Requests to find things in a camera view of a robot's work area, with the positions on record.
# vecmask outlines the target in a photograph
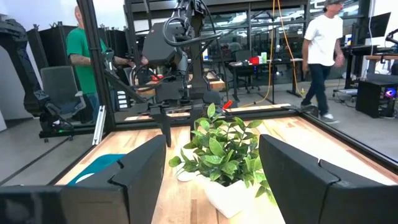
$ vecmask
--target green t-shirt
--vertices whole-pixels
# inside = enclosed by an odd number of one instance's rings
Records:
[[[100,41],[102,51],[104,52],[106,50],[106,46],[102,40]],[[68,56],[71,54],[77,54],[84,57],[90,57],[85,30],[76,28],[70,31],[67,37],[67,54]],[[95,86],[93,67],[77,65],[75,66],[75,70],[83,93],[96,93],[97,90]]]

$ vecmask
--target man in green shirt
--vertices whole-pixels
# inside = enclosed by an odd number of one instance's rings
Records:
[[[94,71],[91,66],[90,51],[88,49],[83,18],[78,6],[75,8],[75,16],[79,26],[68,34],[67,54],[72,65],[75,66],[76,74],[80,82],[80,88],[87,96],[94,109],[93,121],[95,122],[98,116],[100,103],[95,85]],[[106,46],[102,40],[100,41],[101,49],[104,52],[106,50]],[[115,57],[114,62],[118,65],[130,65],[131,67],[135,66],[134,62],[125,58]],[[141,63],[147,64],[148,61],[143,57]]]

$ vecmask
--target red object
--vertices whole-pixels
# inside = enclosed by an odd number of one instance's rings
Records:
[[[232,100],[228,100],[226,104],[223,106],[223,110],[227,110],[232,105]]]
[[[249,58],[249,62],[252,63],[253,65],[258,65],[260,64],[260,59],[259,57]]]
[[[152,75],[151,76],[152,81],[155,81],[155,82],[159,81],[159,79],[157,77],[155,75]]]

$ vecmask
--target cap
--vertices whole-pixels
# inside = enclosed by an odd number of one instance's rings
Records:
[[[344,0],[326,0],[325,1],[325,7],[328,7],[332,4],[343,4]]]

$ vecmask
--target gray floor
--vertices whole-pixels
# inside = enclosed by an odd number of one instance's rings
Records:
[[[307,90],[309,87],[308,83],[298,85],[299,89]],[[300,98],[286,92],[291,86],[277,85],[275,87],[276,103],[300,104]],[[337,86],[337,81],[329,81],[327,86],[329,86],[327,95],[332,98],[331,93]],[[266,90],[267,88],[263,86],[260,93],[265,95]],[[240,89],[238,92],[240,105],[262,100],[257,93],[257,90],[253,90],[250,94],[246,94],[243,88]],[[269,104],[268,101],[259,103],[259,105]],[[354,108],[335,103],[333,100],[329,100],[329,105],[333,115],[341,121],[334,125],[335,128],[398,161],[396,147],[398,145],[398,138],[396,138],[398,119],[372,119],[357,112]],[[52,138],[49,143],[44,143],[38,137],[39,131],[39,121],[34,119],[0,133],[0,184],[47,184],[91,147],[92,135],[76,136],[73,141],[68,141],[66,138]]]

